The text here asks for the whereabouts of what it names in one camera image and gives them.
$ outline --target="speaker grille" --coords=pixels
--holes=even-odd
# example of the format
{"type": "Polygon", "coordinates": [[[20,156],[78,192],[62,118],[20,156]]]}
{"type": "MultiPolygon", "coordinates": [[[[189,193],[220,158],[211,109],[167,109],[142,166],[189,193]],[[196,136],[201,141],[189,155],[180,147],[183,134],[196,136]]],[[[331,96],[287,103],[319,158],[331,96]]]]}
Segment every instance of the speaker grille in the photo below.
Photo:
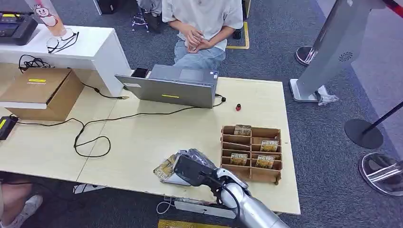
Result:
{"type": "Polygon", "coordinates": [[[353,53],[347,51],[339,56],[339,61],[346,62],[346,61],[350,60],[352,57],[353,57],[353,53]]]}

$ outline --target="eyeglasses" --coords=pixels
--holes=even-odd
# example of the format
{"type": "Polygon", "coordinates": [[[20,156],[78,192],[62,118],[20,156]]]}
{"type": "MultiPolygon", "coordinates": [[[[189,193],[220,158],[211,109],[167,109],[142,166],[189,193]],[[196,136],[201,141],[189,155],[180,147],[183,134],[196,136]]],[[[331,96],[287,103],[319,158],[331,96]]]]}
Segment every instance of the eyeglasses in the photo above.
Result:
{"type": "Polygon", "coordinates": [[[48,40],[47,42],[48,53],[55,54],[61,50],[73,46],[77,42],[78,35],[80,34],[80,32],[77,33],[71,32],[71,33],[72,35],[68,38],[60,38],[60,40],[56,38],[51,38],[50,40],[48,40]]]}

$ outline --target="laptop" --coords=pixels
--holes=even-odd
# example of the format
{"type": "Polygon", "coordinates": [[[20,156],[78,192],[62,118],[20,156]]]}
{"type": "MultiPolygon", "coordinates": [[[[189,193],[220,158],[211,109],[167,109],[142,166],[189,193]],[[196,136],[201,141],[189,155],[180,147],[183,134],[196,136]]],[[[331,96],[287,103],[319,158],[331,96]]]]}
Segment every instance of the laptop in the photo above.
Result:
{"type": "Polygon", "coordinates": [[[146,77],[115,77],[140,100],[213,108],[218,71],[155,65],[146,77]]]}

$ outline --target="yellow floor marking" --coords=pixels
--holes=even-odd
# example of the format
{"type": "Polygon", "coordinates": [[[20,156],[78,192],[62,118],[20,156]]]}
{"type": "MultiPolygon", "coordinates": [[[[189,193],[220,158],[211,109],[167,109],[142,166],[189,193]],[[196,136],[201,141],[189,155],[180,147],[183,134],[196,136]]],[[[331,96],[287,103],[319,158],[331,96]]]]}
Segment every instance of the yellow floor marking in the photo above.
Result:
{"type": "Polygon", "coordinates": [[[229,227],[161,219],[158,222],[158,228],[229,228],[229,227]]]}
{"type": "Polygon", "coordinates": [[[227,46],[227,49],[249,49],[249,32],[246,21],[243,22],[243,28],[245,30],[245,46],[227,46]]]}

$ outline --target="cardboard compartment box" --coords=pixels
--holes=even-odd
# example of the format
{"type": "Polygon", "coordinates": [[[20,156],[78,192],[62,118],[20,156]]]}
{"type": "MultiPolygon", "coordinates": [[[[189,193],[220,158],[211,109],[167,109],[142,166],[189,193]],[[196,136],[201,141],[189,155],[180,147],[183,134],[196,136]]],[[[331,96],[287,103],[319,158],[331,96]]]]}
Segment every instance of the cardboard compartment box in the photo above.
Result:
{"type": "Polygon", "coordinates": [[[278,185],[281,179],[282,154],[280,129],[252,127],[249,136],[234,135],[235,126],[224,126],[221,130],[221,167],[235,173],[245,181],[273,182],[278,185]],[[277,141],[275,151],[260,151],[263,141],[277,141]],[[231,164],[231,155],[246,154],[244,166],[231,164]],[[270,169],[256,167],[259,155],[272,156],[270,169]]]}
{"type": "Polygon", "coordinates": [[[30,68],[0,96],[20,119],[65,121],[84,85],[72,69],[30,68]]]}

